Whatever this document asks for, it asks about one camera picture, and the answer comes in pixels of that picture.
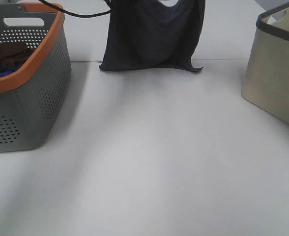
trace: black bag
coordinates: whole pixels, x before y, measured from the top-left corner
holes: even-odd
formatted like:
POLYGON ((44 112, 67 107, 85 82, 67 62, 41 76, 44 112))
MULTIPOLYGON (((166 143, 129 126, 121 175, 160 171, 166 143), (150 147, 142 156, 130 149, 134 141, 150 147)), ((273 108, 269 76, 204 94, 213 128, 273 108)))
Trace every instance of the black bag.
POLYGON ((205 0, 112 0, 109 35, 101 70, 193 68, 191 57, 202 31, 205 0))

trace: white table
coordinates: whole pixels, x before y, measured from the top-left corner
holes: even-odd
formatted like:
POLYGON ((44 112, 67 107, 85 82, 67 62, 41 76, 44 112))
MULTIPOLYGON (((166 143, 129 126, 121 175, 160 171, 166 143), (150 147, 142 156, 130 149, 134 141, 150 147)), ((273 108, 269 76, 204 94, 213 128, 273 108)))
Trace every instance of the white table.
POLYGON ((47 142, 0 153, 0 236, 289 236, 289 125, 211 53, 200 74, 72 63, 47 142))

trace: basket handle hole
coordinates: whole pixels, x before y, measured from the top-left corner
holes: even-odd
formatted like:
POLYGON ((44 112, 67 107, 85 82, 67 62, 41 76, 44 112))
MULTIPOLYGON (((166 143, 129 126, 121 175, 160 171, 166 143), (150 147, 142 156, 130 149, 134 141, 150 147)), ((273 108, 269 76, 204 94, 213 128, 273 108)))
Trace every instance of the basket handle hole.
POLYGON ((3 22, 7 26, 44 26, 41 18, 34 17, 4 18, 3 22))

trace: dark gray bin rim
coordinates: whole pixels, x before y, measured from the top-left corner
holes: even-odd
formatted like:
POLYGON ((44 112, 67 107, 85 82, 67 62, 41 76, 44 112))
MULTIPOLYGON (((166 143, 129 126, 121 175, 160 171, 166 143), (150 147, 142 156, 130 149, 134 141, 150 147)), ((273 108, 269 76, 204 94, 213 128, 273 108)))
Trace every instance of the dark gray bin rim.
POLYGON ((264 18, 271 16, 271 15, 273 15, 277 12, 280 12, 282 10, 285 10, 288 7, 289 7, 289 2, 260 14, 258 16, 258 19, 256 22, 257 28, 259 28, 260 30, 262 30, 268 34, 271 34, 271 35, 276 36, 278 38, 289 41, 289 31, 287 31, 285 29, 280 29, 278 27, 275 27, 275 26, 270 25, 270 24, 263 21, 264 18))

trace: brown cloth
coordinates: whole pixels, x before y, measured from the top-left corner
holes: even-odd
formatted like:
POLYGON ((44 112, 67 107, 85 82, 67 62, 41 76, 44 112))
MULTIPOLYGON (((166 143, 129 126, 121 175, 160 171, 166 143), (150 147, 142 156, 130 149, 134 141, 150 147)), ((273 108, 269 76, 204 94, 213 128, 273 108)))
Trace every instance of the brown cloth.
POLYGON ((16 69, 22 66, 34 52, 23 42, 0 44, 0 68, 16 69))

